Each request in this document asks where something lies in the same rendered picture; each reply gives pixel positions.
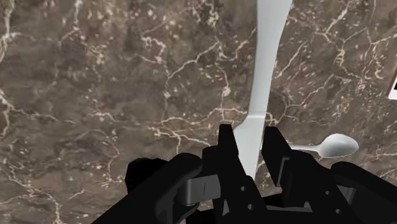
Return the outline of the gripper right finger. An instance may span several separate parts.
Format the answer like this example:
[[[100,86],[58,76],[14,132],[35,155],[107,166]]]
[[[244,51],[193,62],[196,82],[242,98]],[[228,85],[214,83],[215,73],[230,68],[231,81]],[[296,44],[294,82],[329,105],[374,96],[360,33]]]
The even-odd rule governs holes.
[[[360,166],[323,167],[292,150],[277,127],[265,127],[261,154],[282,189],[282,224],[397,224],[397,186]]]

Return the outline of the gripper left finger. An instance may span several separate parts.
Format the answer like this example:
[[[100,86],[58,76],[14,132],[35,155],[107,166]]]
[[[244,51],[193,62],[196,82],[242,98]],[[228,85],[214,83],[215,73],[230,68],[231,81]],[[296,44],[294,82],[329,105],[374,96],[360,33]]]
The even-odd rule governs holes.
[[[267,213],[229,124],[219,126],[217,145],[201,157],[133,161],[126,184],[128,194],[92,224],[261,224]]]

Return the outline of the silver spoon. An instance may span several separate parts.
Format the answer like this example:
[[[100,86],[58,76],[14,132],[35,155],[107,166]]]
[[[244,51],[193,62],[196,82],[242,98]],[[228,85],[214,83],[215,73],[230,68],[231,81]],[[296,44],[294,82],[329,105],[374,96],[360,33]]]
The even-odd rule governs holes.
[[[319,144],[289,144],[289,146],[292,150],[316,152],[323,158],[345,157],[359,150],[359,144],[355,139],[340,133],[327,136]]]

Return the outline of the white flat device black screen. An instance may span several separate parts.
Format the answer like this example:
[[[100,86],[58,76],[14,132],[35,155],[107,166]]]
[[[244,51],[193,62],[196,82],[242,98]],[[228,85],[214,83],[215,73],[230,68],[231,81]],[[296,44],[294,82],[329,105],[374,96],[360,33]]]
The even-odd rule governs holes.
[[[397,101],[397,70],[394,72],[394,76],[390,85],[390,89],[387,94],[387,98],[390,100]]]

